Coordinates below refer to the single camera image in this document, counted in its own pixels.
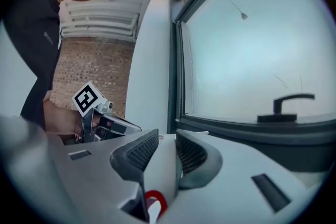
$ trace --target black and white square marker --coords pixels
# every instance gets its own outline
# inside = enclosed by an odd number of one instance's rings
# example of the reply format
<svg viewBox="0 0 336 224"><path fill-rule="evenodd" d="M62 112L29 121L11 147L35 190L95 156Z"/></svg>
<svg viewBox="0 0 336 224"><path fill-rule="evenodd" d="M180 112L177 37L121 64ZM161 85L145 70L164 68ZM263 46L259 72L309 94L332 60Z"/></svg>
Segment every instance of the black and white square marker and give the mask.
<svg viewBox="0 0 336 224"><path fill-rule="evenodd" d="M90 85L86 85L74 98L82 113L85 113L97 99L98 96L91 89Z"/></svg>

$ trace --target red circular object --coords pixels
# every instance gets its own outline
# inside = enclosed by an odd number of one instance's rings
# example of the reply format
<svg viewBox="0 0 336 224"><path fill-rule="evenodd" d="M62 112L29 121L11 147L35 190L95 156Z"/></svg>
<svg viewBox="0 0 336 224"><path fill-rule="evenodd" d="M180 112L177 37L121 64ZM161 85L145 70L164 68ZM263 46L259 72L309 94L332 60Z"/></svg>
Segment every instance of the red circular object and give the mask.
<svg viewBox="0 0 336 224"><path fill-rule="evenodd" d="M150 190L150 191L147 191L145 193L145 199L146 200L149 199L149 198L151 198L151 197L156 198L160 202L161 210L160 210L159 216L157 217L159 219L162 216L162 214L168 208L167 202L166 202L164 196L162 195L162 193L159 192L159 191L157 191L157 190Z"/></svg>

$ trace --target person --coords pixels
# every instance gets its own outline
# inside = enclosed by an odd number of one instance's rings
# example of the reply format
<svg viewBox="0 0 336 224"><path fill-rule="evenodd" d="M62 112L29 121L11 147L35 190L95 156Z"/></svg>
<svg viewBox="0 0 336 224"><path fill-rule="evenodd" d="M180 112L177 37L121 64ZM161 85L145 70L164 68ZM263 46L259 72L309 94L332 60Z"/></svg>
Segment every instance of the person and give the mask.
<svg viewBox="0 0 336 224"><path fill-rule="evenodd" d="M79 112L50 101L61 50L62 1L15 0L1 21L0 114L21 115L47 132L80 135Z"/></svg>

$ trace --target ceiling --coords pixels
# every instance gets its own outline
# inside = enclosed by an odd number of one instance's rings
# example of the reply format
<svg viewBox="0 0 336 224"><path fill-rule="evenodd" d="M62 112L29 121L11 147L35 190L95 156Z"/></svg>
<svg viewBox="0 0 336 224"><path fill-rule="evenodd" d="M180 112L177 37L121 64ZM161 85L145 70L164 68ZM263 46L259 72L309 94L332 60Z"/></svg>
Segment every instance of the ceiling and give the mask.
<svg viewBox="0 0 336 224"><path fill-rule="evenodd" d="M60 4L64 37L103 37L135 42L149 1L65 0Z"/></svg>

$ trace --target black t-shirt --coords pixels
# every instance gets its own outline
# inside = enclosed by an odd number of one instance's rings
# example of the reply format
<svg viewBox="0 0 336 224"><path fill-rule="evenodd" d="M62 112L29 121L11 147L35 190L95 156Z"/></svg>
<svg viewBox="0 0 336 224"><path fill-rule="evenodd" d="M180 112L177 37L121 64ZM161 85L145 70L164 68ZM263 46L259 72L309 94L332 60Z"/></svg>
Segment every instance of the black t-shirt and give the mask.
<svg viewBox="0 0 336 224"><path fill-rule="evenodd" d="M22 107L20 114L44 129L43 99L47 91L53 88L52 81L61 44L58 13L57 0L15 0L3 19L2 35L8 35L19 56L30 69L22 70L22 74L32 72L35 82L32 87L28 87L29 92L22 89L26 100L19 105Z"/></svg>

